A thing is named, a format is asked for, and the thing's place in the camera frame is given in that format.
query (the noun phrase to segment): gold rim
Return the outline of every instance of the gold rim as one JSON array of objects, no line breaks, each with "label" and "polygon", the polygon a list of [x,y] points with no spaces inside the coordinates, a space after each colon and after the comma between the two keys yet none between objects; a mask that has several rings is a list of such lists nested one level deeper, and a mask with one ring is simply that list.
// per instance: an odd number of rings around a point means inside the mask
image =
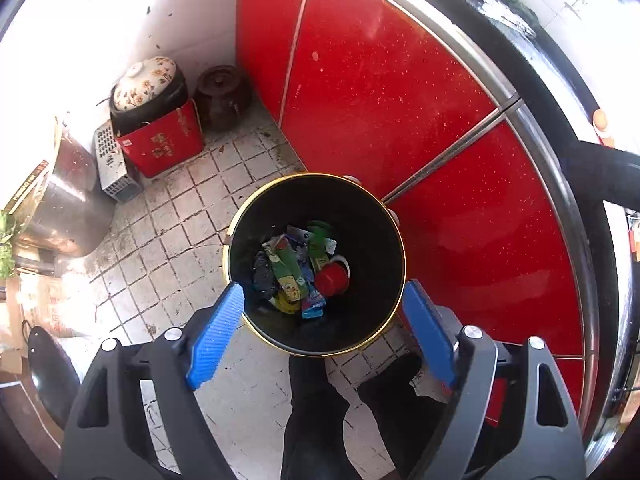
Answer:
[{"label": "gold rim", "polygon": [[[366,194],[372,197],[373,200],[375,200],[375,202],[380,206],[380,208],[382,208],[386,216],[389,218],[391,225],[393,225],[394,227],[396,237],[398,237],[398,242],[400,243],[400,249],[402,251],[402,287],[400,288],[400,292],[398,293],[398,297],[396,298],[396,302],[393,309],[391,310],[388,317],[385,319],[385,322],[380,326],[379,329],[377,329],[373,334],[371,334],[361,343],[358,343],[357,345],[354,345],[345,350],[340,350],[339,352],[332,352],[332,353],[326,353],[326,354],[318,354],[318,355],[298,354],[296,352],[285,350],[281,346],[278,346],[272,341],[269,341],[269,339],[267,339],[263,334],[261,334],[260,331],[254,326],[254,324],[249,319],[249,317],[244,312],[242,313],[242,318],[244,319],[244,322],[246,323],[246,325],[249,327],[249,330],[251,330],[255,335],[257,335],[265,343],[267,343],[270,346],[273,346],[274,348],[277,348],[282,352],[286,352],[288,354],[296,355],[300,357],[320,357],[320,358],[332,357],[332,356],[352,352],[372,342],[375,338],[377,338],[382,333],[382,331],[386,328],[389,322],[393,319],[393,316],[396,315],[396,312],[398,311],[398,307],[400,306],[400,301],[402,300],[402,291],[404,290],[404,282],[406,281],[406,255],[404,253],[404,243],[402,243],[402,236],[400,234],[400,229],[398,228],[398,225],[396,224],[394,218],[391,216],[389,209],[387,209],[386,206],[382,202],[380,202],[380,199],[378,199],[375,195],[373,195],[371,192],[369,192],[367,189],[363,188],[360,184],[354,182],[353,180],[344,178],[342,176],[333,175],[330,173],[294,173],[287,176],[281,176],[280,178],[277,178],[276,180],[272,180],[270,183],[265,184],[260,189],[254,191],[251,194],[251,196],[249,196],[249,198],[247,198],[244,201],[244,203],[240,206],[240,209],[238,209],[238,211],[234,215],[234,218],[232,219],[231,224],[229,224],[229,228],[226,230],[226,239],[228,239],[229,237],[233,237],[236,227],[238,226],[238,222],[240,221],[240,219],[248,209],[251,202],[253,202],[256,198],[258,198],[262,193],[264,193],[270,187],[276,186],[276,184],[279,184],[285,180],[289,180],[290,178],[299,178],[302,176],[328,176],[331,178],[336,178],[337,180],[347,182],[352,186],[358,187],[361,190],[363,190]],[[223,241],[223,245],[222,245],[222,273],[224,274],[226,284],[228,285],[229,283],[231,283],[231,271],[229,269],[229,245],[227,245],[226,239]]]}]

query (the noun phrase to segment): blue gripper pad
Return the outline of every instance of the blue gripper pad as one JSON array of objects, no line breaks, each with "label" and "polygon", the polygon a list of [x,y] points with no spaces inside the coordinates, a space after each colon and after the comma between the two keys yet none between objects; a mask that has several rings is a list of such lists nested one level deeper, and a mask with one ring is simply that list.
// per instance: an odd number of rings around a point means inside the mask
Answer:
[{"label": "blue gripper pad", "polygon": [[456,377],[453,369],[453,346],[436,306],[418,280],[411,280],[404,285],[402,310],[430,371],[444,384],[451,386]]},{"label": "blue gripper pad", "polygon": [[244,310],[242,286],[236,282],[229,283],[216,306],[204,329],[191,345],[191,366],[186,376],[191,390],[197,390],[202,383],[209,381],[218,368]]}]

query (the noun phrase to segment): person's leg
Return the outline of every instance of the person's leg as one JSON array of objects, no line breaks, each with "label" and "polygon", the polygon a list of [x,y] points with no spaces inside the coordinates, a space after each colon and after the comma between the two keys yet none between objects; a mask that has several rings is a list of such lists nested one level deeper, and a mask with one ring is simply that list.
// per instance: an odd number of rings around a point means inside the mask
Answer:
[{"label": "person's leg", "polygon": [[349,403],[329,383],[324,359],[289,357],[291,416],[281,480],[362,480],[347,458],[342,422]]},{"label": "person's leg", "polygon": [[[358,394],[373,412],[386,451],[405,479],[421,457],[440,423],[446,404],[418,396],[410,381],[422,366],[416,354],[406,354],[380,375],[362,383]],[[469,469],[484,463],[494,428],[482,427]]]}]

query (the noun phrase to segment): red gift box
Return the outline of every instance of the red gift box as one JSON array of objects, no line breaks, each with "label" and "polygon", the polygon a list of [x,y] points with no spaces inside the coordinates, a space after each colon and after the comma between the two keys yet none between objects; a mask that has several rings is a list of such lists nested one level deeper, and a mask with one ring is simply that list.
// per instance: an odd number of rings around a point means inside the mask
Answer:
[{"label": "red gift box", "polygon": [[118,143],[147,178],[200,153],[204,141],[193,100],[135,132],[118,137]]}]

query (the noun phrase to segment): tiled floor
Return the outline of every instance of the tiled floor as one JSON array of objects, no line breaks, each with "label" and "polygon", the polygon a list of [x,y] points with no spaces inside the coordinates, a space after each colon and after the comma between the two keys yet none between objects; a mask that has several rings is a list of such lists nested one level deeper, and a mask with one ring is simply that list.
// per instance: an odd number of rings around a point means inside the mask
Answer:
[{"label": "tiled floor", "polygon": [[[110,234],[84,258],[99,329],[84,345],[72,350],[65,346],[78,367],[88,366],[106,336],[123,344],[150,341],[171,326],[183,325],[196,309],[213,304],[225,287],[224,231],[238,207],[263,184],[297,171],[304,167],[295,152],[256,103],[234,131],[208,135],[201,154],[146,180],[145,192],[116,208]],[[408,342],[410,337],[396,324],[367,348],[326,360],[330,381],[351,405],[344,441],[365,480],[381,478],[394,467],[354,387],[406,352]],[[143,382],[158,458],[177,470],[153,383]],[[414,382],[419,392],[437,395],[438,385],[427,373]],[[238,478],[280,477],[291,410],[286,354],[241,324],[215,377],[196,397]]]}]

